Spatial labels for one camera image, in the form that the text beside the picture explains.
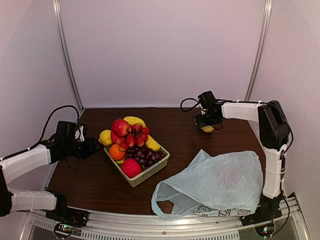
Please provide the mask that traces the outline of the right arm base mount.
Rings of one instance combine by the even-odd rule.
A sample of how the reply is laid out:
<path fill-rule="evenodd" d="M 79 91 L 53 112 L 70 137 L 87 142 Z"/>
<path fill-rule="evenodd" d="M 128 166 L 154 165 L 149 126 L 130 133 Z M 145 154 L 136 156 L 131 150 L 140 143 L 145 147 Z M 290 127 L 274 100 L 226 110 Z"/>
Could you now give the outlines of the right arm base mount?
<path fill-rule="evenodd" d="M 273 199 L 262 195 L 255 213 L 241 217 L 242 226 L 254 225 L 255 233 L 259 237 L 272 237 L 276 233 L 274 220 L 283 215 L 280 208 L 281 200 L 283 200 L 282 194 Z"/>

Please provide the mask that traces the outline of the red lychee bunch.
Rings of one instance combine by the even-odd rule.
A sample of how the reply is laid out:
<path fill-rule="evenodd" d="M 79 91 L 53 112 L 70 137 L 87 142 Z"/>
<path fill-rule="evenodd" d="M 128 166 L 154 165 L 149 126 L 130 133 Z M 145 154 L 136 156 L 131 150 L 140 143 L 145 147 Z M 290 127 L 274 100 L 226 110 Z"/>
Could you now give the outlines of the red lychee bunch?
<path fill-rule="evenodd" d="M 124 138 L 124 141 L 120 142 L 119 150 L 121 152 L 126 152 L 129 148 L 134 146 L 142 147 L 148 141 L 148 136 L 150 129 L 146 126 L 143 126 L 141 122 L 137 122 L 129 128 L 127 136 Z"/>

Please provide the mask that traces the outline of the dark red fruit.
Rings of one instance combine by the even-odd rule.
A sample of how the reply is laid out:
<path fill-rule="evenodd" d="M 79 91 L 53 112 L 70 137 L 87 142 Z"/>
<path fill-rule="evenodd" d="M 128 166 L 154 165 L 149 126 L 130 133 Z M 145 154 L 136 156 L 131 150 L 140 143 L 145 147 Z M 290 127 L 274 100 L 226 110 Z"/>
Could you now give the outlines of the dark red fruit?
<path fill-rule="evenodd" d="M 118 137 L 124 137 L 128 134 L 130 127 L 130 124 L 126 120 L 118 118 L 112 122 L 111 131 Z"/>

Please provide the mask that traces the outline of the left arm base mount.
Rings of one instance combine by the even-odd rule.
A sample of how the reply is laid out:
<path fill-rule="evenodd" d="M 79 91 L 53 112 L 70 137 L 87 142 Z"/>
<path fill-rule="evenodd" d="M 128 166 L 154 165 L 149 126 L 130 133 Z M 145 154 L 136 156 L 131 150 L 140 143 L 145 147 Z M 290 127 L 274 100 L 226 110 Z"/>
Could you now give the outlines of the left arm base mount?
<path fill-rule="evenodd" d="M 67 197 L 53 190 L 46 190 L 56 197 L 56 205 L 53 210 L 45 210 L 45 217 L 57 221 L 53 227 L 53 233 L 60 240 L 70 237 L 76 228 L 87 226 L 89 212 L 68 206 Z"/>

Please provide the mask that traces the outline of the light blue plastic bag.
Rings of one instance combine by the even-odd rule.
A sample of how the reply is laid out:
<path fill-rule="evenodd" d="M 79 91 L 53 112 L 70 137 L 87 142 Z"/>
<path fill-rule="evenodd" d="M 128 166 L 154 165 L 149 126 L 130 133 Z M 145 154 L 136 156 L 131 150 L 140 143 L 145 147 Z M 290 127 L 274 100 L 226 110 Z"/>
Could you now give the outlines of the light blue plastic bag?
<path fill-rule="evenodd" d="M 210 156 L 200 150 L 188 167 L 157 184 L 151 208 L 163 219 L 245 217 L 256 212 L 262 188 L 262 167 L 254 151 Z"/>

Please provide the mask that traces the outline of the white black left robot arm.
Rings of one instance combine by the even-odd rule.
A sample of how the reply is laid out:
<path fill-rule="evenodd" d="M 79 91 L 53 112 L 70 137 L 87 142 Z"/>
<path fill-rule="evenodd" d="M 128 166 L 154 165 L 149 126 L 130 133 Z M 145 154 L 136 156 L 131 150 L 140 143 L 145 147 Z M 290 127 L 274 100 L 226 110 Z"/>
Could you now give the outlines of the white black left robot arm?
<path fill-rule="evenodd" d="M 0 160 L 0 215 L 42 210 L 53 213 L 61 222 L 72 218 L 67 198 L 50 191 L 9 188 L 13 180 L 43 166 L 73 157 L 85 160 L 104 148 L 96 138 L 87 136 L 87 126 L 59 121 L 55 134 L 36 145 L 5 156 Z"/>

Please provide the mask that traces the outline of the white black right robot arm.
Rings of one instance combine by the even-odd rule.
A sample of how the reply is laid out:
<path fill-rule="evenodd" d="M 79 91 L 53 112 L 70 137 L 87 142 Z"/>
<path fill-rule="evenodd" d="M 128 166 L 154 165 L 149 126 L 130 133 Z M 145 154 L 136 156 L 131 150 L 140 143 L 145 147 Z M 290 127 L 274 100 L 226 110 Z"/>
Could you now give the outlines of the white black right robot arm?
<path fill-rule="evenodd" d="M 242 101 L 215 98 L 211 91 L 197 97 L 201 112 L 193 116 L 198 128 L 222 126 L 223 120 L 248 121 L 265 155 L 265 180 L 263 195 L 269 199 L 282 192 L 286 172 L 286 154 L 293 142 L 293 132 L 277 100 Z"/>

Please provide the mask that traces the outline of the pale yellow wrinkled fruit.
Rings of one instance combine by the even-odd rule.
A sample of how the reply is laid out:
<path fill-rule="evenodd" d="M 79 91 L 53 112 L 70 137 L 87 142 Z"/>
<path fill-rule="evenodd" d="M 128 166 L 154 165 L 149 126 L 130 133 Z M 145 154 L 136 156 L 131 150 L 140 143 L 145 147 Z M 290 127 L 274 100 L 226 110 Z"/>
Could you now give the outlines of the pale yellow wrinkled fruit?
<path fill-rule="evenodd" d="M 205 133 L 211 133 L 215 130 L 215 128 L 211 125 L 202 126 L 200 129 Z"/>

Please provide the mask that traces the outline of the beige perforated plastic basket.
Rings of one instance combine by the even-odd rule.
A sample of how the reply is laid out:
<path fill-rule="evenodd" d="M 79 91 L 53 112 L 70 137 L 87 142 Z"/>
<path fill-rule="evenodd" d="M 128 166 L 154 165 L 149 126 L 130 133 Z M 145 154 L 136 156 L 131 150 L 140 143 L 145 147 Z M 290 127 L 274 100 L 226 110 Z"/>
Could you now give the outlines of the beige perforated plastic basket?
<path fill-rule="evenodd" d="M 141 173 L 138 174 L 135 177 L 129 178 L 125 175 L 125 173 L 122 171 L 121 166 L 123 164 L 123 162 L 127 159 L 127 158 L 123 158 L 122 160 L 118 160 L 115 161 L 113 160 L 110 155 L 109 155 L 109 149 L 110 147 L 113 145 L 114 143 L 112 143 L 109 146 L 104 146 L 104 151 L 107 154 L 108 158 L 110 159 L 110 161 L 112 162 L 112 164 L 116 167 L 116 169 L 120 172 L 120 174 L 125 178 L 125 180 L 129 183 L 129 185 L 131 187 L 136 187 L 138 186 L 140 183 L 142 183 L 143 181 L 145 181 L 146 179 L 148 179 L 149 177 L 151 177 L 152 175 L 154 175 L 155 173 L 157 173 L 158 171 L 160 171 L 161 169 L 163 169 L 168 162 L 170 153 L 164 149 L 161 145 L 160 145 L 160 150 L 163 150 L 167 155 L 160 160 L 158 163 L 150 166 L 147 169 L 143 169 L 141 166 Z"/>

